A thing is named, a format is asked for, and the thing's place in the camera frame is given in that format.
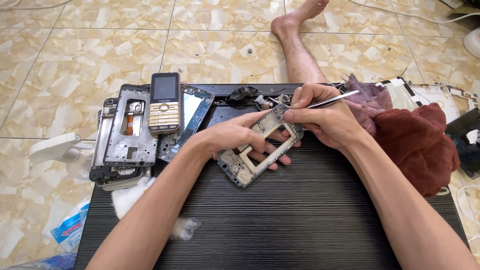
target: forearm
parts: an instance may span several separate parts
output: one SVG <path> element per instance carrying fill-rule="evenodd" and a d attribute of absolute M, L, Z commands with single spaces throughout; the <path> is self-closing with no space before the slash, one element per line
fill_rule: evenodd
<path fill-rule="evenodd" d="M 366 132 L 359 138 L 359 142 L 342 153 L 365 185 L 402 268 L 479 269 L 458 235 L 375 140 Z"/>
<path fill-rule="evenodd" d="M 188 141 L 107 236 L 87 269 L 152 269 L 207 161 L 202 143 Z"/>

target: sticker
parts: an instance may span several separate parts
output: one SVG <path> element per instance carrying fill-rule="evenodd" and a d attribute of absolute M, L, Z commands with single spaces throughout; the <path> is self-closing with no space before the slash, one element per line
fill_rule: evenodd
<path fill-rule="evenodd" d="M 402 79 L 393 79 L 393 80 L 390 80 L 390 82 L 392 83 L 393 86 L 400 86 L 404 84 Z"/>

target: tweezers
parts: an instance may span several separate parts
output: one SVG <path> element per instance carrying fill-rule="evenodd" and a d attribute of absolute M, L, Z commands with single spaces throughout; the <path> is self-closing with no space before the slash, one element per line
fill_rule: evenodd
<path fill-rule="evenodd" d="M 335 103 L 335 102 L 337 102 L 337 101 L 339 101 L 339 100 L 341 100 L 345 97 L 355 95 L 358 92 L 360 92 L 360 91 L 355 90 L 355 91 L 351 91 L 351 92 L 345 93 L 345 94 L 340 95 L 340 96 L 336 96 L 336 97 L 333 97 L 333 98 L 329 98 L 329 99 L 326 99 L 326 100 L 315 102 L 315 103 L 312 103 L 312 104 L 308 105 L 307 108 L 309 108 L 309 109 L 320 109 L 320 108 L 323 108 L 323 107 L 328 106 L 330 104 L 333 104 L 333 103 Z"/>

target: red cloth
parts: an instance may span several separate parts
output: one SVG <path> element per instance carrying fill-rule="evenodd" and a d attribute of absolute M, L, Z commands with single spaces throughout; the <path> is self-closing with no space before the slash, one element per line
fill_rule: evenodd
<path fill-rule="evenodd" d="M 422 196 L 433 196 L 450 183 L 460 160 L 454 142 L 444 134 L 445 113 L 437 103 L 413 112 L 387 110 L 375 122 L 375 140 Z"/>

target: tile floor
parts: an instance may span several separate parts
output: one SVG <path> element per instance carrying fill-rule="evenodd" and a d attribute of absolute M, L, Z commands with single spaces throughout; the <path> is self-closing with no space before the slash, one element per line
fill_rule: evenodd
<path fill-rule="evenodd" d="M 13 3 L 2 1 L 2 6 Z M 20 6 L 51 5 L 35 0 Z M 437 0 L 369 0 L 390 10 L 440 20 Z M 459 0 L 449 0 L 458 6 Z M 32 165 L 29 147 L 68 132 L 93 140 L 96 112 L 124 83 L 149 83 L 158 70 L 182 70 L 197 83 L 286 83 L 286 62 L 270 22 L 301 0 L 73 0 L 53 9 L 0 12 L 0 268 L 60 252 L 41 236 L 50 215 L 62 216 L 88 196 L 91 183 L 62 164 Z M 468 30 L 331 1 L 307 21 L 301 38 L 330 81 L 404 74 L 414 83 L 480 89 L 480 60 L 464 49 Z M 480 184 L 462 172 L 451 188 Z M 480 221 L 480 191 L 457 205 Z M 479 226 L 460 214 L 469 238 Z M 480 238 L 471 243 L 480 261 Z"/>

